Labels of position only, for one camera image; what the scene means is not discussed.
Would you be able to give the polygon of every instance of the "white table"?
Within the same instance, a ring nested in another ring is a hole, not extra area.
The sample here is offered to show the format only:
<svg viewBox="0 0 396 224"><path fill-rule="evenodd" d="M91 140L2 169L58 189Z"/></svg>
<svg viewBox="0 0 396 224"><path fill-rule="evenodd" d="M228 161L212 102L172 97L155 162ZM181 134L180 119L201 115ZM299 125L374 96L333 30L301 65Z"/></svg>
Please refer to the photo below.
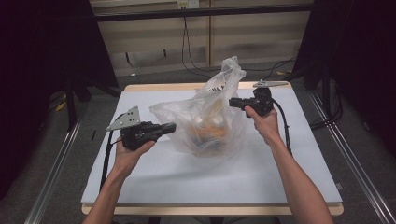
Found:
<svg viewBox="0 0 396 224"><path fill-rule="evenodd" d="M253 83L240 83L238 95L252 97ZM190 99L203 84L152 84L128 86L113 117L139 106L140 118L159 123L149 112L151 105ZM344 211L342 199L323 160L291 85L271 88L290 126L293 157L322 193L332 215ZM167 136L139 161L122 188L115 214L166 216L257 216L290 215L286 196L270 148L254 129L247 126L245 143L231 158L197 158L173 148ZM283 121L279 129L284 137ZM113 141L120 134L114 132ZM92 167L82 202L85 214L99 192L108 134ZM114 148L108 170L114 161Z"/></svg>

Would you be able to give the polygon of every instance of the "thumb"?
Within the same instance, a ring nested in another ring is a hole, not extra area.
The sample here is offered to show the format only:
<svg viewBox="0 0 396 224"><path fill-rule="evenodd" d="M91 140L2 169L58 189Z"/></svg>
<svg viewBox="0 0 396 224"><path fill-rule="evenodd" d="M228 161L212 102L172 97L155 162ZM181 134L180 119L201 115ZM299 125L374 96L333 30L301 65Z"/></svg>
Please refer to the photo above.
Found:
<svg viewBox="0 0 396 224"><path fill-rule="evenodd" d="M146 152L148 152L154 145L155 145L154 141L149 141L149 142L143 144L143 146L138 148L134 153L141 156L141 155L145 154Z"/></svg>
<svg viewBox="0 0 396 224"><path fill-rule="evenodd" d="M249 116L251 116L251 117L253 118L254 121L256 121L257 119L260 118L260 115L258 115L258 114L256 113L256 111L254 111L254 109L251 108L251 107L248 106L248 105L245 106L245 111L247 112L247 114L248 114Z"/></svg>

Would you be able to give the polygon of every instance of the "plastic bag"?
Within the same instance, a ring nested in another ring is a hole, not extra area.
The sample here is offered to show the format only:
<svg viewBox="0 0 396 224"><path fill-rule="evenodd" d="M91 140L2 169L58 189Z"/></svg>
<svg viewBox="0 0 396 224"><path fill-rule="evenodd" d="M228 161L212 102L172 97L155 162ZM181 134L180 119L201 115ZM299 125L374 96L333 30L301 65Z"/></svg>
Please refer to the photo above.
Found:
<svg viewBox="0 0 396 224"><path fill-rule="evenodd" d="M244 114L239 108L230 107L229 99L237 97L239 80L245 75L234 56L224 60L221 72L191 99L149 108L161 123L177 125L176 131L169 134L176 150L198 157L218 157L241 147Z"/></svg>

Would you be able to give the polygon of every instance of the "forearm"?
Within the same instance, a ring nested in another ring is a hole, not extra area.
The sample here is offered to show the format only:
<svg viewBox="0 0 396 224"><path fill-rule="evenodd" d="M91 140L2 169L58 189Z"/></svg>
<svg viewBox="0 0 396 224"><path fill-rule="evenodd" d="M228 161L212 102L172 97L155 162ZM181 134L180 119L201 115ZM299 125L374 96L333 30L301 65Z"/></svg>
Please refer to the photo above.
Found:
<svg viewBox="0 0 396 224"><path fill-rule="evenodd" d="M297 223L332 223L327 204L318 188L287 151L283 141L269 143Z"/></svg>
<svg viewBox="0 0 396 224"><path fill-rule="evenodd" d="M84 224L111 223L124 180L124 177L116 175L113 170L110 172Z"/></svg>

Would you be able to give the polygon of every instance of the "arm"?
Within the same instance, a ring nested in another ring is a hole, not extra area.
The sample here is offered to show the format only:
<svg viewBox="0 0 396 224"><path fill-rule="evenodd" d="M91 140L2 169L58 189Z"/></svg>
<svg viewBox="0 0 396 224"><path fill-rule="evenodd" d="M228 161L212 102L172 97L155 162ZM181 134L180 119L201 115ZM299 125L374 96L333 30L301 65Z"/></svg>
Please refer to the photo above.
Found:
<svg viewBox="0 0 396 224"><path fill-rule="evenodd" d="M297 223L333 223L318 188L289 154L280 138L276 111L273 109L267 116L260 117L249 106L245 110L253 118L256 130L272 150L290 210Z"/></svg>
<svg viewBox="0 0 396 224"><path fill-rule="evenodd" d="M85 218L84 224L111 223L124 180L136 167L140 157L149 151L154 144L155 142L150 141L136 151L131 151L125 148L121 141L117 143L114 166L108 174L90 213Z"/></svg>

